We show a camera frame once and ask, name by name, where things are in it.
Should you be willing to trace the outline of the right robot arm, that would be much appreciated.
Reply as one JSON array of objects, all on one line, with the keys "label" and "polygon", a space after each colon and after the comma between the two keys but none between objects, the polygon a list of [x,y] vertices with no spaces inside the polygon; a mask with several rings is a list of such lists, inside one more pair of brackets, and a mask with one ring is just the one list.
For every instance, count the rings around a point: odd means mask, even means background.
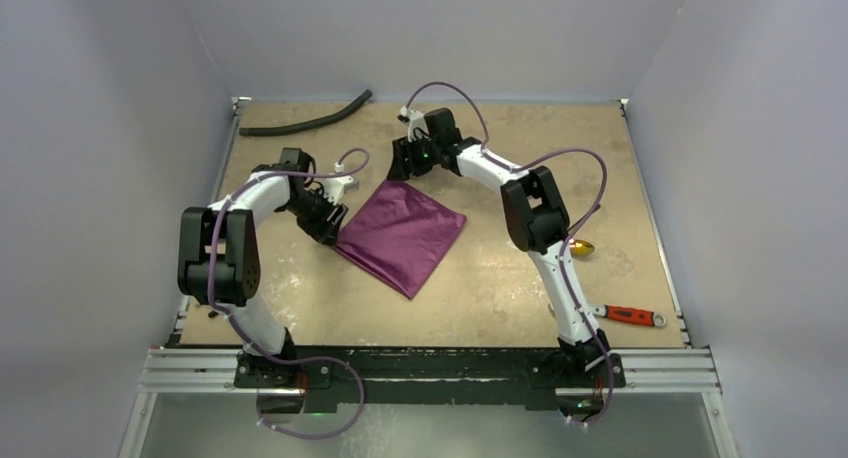
[{"label": "right robot arm", "polygon": [[609,345],[576,276],[570,217],[551,170],[521,168],[488,154],[480,140],[461,135],[447,108],[422,113],[403,106],[398,119],[407,134],[392,142],[388,179],[404,182],[440,166],[498,193],[508,235],[535,265],[556,320],[555,370],[576,385],[601,368],[613,370]]}]

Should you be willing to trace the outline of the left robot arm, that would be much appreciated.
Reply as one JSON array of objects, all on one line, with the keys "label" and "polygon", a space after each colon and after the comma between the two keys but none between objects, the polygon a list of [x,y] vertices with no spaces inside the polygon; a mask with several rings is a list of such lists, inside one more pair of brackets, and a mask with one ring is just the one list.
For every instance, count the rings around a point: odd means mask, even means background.
[{"label": "left robot arm", "polygon": [[177,284],[186,296],[223,317],[242,341],[240,371],[284,387],[300,376],[290,331],[259,297],[259,225],[288,212],[315,242],[332,247],[348,208],[345,194],[357,180],[342,162],[319,174],[300,148],[285,148],[277,162],[260,164],[246,182],[205,207],[189,207],[180,218]]}]

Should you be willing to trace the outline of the purple cloth napkin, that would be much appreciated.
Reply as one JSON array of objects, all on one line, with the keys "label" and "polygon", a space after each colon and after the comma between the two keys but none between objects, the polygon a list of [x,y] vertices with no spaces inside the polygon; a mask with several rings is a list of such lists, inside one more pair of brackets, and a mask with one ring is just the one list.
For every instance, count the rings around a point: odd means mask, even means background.
[{"label": "purple cloth napkin", "polygon": [[409,184],[386,180],[339,231],[334,250],[412,300],[466,222],[464,214]]}]

